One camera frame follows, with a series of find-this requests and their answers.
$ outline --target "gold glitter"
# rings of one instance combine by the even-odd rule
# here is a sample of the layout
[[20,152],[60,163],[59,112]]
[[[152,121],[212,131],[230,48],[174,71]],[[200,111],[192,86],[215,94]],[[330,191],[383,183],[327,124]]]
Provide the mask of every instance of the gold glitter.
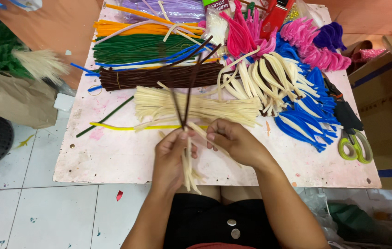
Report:
[[298,17],[299,17],[299,12],[297,11],[296,3],[293,3],[293,6],[291,7],[291,10],[288,13],[287,17],[285,17],[285,20],[283,21],[283,23],[295,20]]

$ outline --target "white tile floor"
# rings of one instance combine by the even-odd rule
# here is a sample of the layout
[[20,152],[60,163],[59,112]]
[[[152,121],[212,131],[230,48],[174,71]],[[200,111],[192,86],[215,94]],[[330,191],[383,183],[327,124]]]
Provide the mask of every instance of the white tile floor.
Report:
[[[13,149],[0,161],[0,249],[118,248],[130,231],[149,185],[52,181],[69,116],[59,112],[56,125],[45,129],[13,124]],[[357,204],[370,215],[392,213],[392,191],[295,189],[300,195],[325,192],[329,200]]]

